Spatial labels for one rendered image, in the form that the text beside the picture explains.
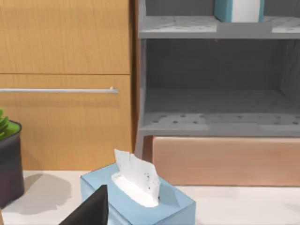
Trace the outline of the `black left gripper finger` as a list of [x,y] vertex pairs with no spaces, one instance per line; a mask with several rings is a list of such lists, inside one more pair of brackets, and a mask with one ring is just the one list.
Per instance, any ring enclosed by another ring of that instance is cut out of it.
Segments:
[[107,185],[99,187],[59,225],[107,225]]

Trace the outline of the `teal and white book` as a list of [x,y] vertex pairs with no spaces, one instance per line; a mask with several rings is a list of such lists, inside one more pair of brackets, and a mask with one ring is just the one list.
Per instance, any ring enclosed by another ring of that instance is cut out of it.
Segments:
[[263,21],[265,0],[214,0],[214,16],[224,23]]

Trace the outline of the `light blue tissue box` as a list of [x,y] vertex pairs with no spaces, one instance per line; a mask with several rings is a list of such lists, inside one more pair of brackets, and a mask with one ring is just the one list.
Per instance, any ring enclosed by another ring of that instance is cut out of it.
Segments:
[[82,200],[102,185],[108,225],[195,225],[196,202],[158,176],[154,165],[115,150],[116,162],[80,177]]

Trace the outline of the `wooden cupboard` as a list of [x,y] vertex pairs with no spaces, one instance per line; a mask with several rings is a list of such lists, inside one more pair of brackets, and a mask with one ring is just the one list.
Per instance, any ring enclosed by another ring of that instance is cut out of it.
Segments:
[[133,150],[135,0],[0,0],[0,108],[25,170],[94,170]]

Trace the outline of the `pale wooden drawer front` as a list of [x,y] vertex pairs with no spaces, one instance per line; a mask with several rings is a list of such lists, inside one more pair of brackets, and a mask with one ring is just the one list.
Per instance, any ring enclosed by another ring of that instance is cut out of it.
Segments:
[[155,137],[152,162],[174,185],[300,187],[300,138]]

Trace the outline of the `wooden door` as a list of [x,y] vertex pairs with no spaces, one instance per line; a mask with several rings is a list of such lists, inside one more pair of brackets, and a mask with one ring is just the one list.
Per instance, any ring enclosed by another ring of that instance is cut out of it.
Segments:
[[0,73],[129,74],[129,0],[0,0]]

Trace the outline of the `green plant in black pot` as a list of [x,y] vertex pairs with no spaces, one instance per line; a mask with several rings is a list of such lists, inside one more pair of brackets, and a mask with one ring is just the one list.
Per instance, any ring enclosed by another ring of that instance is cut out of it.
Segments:
[[24,178],[18,122],[3,116],[0,109],[0,208],[24,194]]

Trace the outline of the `grey open shelf unit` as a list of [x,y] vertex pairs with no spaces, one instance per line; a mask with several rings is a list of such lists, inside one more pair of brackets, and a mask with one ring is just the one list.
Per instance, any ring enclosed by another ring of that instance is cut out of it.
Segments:
[[147,137],[300,138],[300,0],[221,22],[214,0],[137,0],[139,119]]

